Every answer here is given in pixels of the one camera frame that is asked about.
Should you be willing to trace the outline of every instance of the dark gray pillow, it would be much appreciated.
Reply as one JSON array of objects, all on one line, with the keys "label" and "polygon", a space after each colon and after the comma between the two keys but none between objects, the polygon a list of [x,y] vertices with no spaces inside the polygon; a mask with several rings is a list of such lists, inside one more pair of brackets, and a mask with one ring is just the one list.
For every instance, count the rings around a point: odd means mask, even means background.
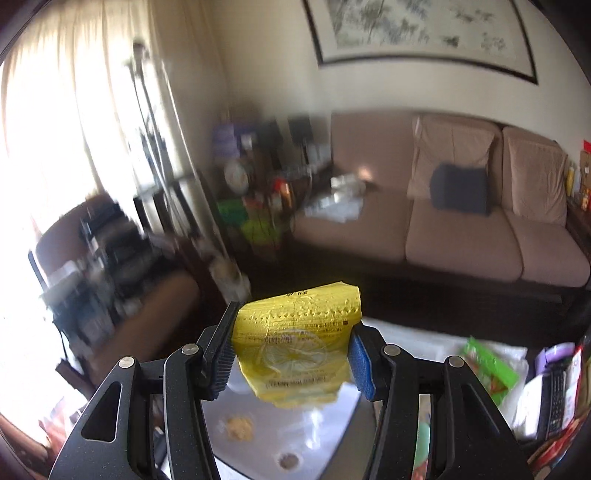
[{"label": "dark gray pillow", "polygon": [[440,164],[431,177],[431,202],[437,210],[488,215],[486,169]]}]

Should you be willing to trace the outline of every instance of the round hole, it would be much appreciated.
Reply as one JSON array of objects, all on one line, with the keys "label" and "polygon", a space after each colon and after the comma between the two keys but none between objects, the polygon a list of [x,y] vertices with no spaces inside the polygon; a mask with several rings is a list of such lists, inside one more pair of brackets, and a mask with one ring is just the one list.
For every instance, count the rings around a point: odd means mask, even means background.
[{"label": "round hole", "polygon": [[295,453],[282,453],[279,455],[277,463],[282,470],[292,472],[300,466],[300,457]]}]

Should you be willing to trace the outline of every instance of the throw pillow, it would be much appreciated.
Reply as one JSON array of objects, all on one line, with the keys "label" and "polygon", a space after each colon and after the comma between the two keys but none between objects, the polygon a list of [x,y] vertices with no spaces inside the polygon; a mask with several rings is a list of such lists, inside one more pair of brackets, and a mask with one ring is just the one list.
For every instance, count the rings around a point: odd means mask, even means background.
[{"label": "throw pillow", "polygon": [[442,163],[431,177],[431,203],[437,210],[488,215],[488,177],[485,168]]},{"label": "throw pillow", "polygon": [[566,153],[558,146],[509,140],[513,212],[536,222],[566,225],[563,171]]},{"label": "throw pillow", "polygon": [[437,118],[415,120],[415,151],[407,196],[430,199],[431,177],[441,163],[459,167],[487,168],[492,132]]}]

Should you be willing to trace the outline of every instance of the picture frame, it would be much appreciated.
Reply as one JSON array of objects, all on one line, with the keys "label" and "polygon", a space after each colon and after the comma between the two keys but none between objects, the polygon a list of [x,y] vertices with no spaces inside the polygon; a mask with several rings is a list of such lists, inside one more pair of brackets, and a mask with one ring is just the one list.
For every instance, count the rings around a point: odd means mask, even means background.
[{"label": "picture frame", "polygon": [[472,65],[538,85],[514,0],[302,0],[320,67],[367,60]]}]

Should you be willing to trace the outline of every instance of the yellow-green bag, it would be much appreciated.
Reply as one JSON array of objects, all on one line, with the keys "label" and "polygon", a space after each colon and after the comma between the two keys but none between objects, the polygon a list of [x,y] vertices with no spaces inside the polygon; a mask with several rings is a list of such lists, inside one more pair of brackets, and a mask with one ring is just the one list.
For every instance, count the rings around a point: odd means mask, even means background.
[{"label": "yellow-green bag", "polygon": [[329,403],[350,381],[359,289],[334,283],[244,305],[232,344],[255,395],[282,408]]}]

